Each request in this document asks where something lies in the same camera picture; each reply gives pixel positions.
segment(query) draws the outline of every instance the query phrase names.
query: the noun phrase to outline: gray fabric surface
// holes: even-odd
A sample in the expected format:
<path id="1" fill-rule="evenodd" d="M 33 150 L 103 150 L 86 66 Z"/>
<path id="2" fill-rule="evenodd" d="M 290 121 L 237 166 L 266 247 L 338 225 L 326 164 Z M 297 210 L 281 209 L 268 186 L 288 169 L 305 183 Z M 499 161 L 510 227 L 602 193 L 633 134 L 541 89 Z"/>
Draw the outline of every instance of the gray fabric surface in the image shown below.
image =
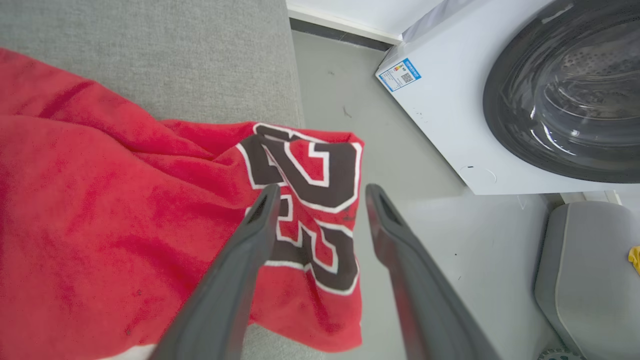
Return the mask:
<path id="1" fill-rule="evenodd" d="M 634 214 L 609 202 L 572 202 L 549 218 L 536 300 L 590 360 L 640 359 L 640 278 L 627 259 L 637 234 Z"/>
<path id="2" fill-rule="evenodd" d="M 302 126 L 284 0 L 2 0 L 0 46 L 158 120 Z"/>
<path id="3" fill-rule="evenodd" d="M 323 360 L 326 354 L 251 325 L 244 335 L 242 360 Z"/>

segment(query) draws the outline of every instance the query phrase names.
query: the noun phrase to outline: white washing machine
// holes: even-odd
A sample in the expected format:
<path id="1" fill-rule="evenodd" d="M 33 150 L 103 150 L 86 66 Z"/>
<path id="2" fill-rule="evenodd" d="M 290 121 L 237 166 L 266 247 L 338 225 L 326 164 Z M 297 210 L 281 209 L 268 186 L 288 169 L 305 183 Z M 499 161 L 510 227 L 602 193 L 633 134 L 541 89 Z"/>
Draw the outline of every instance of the white washing machine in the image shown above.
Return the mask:
<path id="1" fill-rule="evenodd" d="M 445 0 L 376 75 L 478 195 L 640 192 L 640 1 Z"/>

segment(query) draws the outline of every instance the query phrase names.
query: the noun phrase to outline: baseboard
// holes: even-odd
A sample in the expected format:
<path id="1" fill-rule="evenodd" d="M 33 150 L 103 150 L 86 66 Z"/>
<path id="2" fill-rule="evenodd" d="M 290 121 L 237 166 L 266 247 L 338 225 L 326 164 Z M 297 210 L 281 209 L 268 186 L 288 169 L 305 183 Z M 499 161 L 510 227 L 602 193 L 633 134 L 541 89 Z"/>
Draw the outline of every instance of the baseboard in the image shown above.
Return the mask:
<path id="1" fill-rule="evenodd" d="M 402 42 L 402 34 L 390 34 L 378 29 L 370 28 L 352 21 L 341 19 L 339 17 L 319 12 L 310 8 L 293 5 L 287 2 L 289 17 L 298 19 L 312 24 L 325 26 L 327 28 L 345 31 L 347 33 L 359 35 L 361 37 L 370 38 L 387 44 L 397 45 Z"/>
<path id="2" fill-rule="evenodd" d="M 317 37 L 329 38 L 353 45 L 364 46 L 368 47 L 369 49 L 378 51 L 385 52 L 393 46 L 386 42 L 373 40 L 372 38 L 361 37 L 360 35 L 348 33 L 342 30 L 327 28 L 326 26 L 312 24 L 311 22 L 294 19 L 292 17 L 289 18 L 289 24 L 291 25 L 291 30 L 293 31 L 311 34 Z"/>

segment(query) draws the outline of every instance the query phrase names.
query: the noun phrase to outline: floor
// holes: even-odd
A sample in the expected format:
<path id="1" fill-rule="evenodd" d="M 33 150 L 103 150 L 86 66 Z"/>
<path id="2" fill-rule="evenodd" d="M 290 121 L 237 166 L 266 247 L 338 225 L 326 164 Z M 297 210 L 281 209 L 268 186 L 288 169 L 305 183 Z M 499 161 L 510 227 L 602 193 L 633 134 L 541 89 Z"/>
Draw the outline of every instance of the floor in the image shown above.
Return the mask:
<path id="1" fill-rule="evenodd" d="M 364 140 L 362 184 L 384 187 L 500 356 L 536 359 L 555 346 L 532 296 L 547 199 L 473 195 L 373 76 L 383 52 L 295 31 L 293 39 L 307 127 Z M 363 345 L 328 359 L 402 359 L 391 284 L 362 201 L 354 234 Z"/>

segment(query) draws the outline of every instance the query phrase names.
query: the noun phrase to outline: washing machine door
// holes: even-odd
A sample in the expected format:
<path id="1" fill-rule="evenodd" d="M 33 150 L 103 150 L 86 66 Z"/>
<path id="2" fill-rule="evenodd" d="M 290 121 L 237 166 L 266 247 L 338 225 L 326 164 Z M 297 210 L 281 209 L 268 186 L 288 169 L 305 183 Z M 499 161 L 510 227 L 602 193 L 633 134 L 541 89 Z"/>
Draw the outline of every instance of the washing machine door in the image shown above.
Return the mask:
<path id="1" fill-rule="evenodd" d="M 505 48 L 484 89 L 496 139 L 562 176 L 640 183 L 640 0 L 558 0 Z"/>

